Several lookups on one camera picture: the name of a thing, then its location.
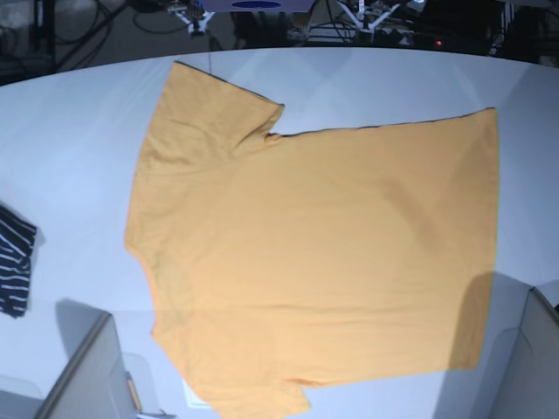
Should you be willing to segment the orange yellow T-shirt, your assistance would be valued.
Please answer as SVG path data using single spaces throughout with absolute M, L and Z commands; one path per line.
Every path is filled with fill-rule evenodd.
M 153 337 L 223 418 L 308 388 L 478 365 L 496 257 L 497 113 L 273 134 L 284 107 L 174 64 L 125 243 Z

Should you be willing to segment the white label plate on table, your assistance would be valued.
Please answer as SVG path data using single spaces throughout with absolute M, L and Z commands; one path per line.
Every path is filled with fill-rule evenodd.
M 197 394 L 189 386 L 187 381 L 183 381 L 183 389 L 187 401 L 187 406 L 190 409 L 210 409 L 210 405 L 197 396 Z

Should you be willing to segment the grey bin left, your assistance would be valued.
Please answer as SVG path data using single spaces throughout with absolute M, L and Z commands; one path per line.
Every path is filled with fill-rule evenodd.
M 114 317 L 100 313 L 46 397 L 1 390 L 2 418 L 172 418 L 148 362 L 121 350 Z

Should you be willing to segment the grey bin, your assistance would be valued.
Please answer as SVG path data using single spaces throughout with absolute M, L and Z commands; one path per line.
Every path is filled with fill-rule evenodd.
M 2 418 L 172 418 L 148 362 L 121 350 L 114 317 L 100 313 L 46 397 L 1 390 Z
M 520 325 L 499 333 L 478 380 L 451 371 L 435 418 L 557 418 L 558 311 L 533 287 Z

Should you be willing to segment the navy white striped garment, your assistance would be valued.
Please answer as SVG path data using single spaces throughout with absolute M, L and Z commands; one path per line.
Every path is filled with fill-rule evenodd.
M 31 288 L 31 257 L 37 227 L 1 207 L 1 312 L 25 315 Z

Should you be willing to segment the grey bin right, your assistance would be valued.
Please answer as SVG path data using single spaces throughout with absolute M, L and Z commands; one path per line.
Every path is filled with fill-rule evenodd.
M 499 333 L 478 380 L 451 371 L 435 418 L 557 418 L 558 311 L 533 287 L 520 325 Z

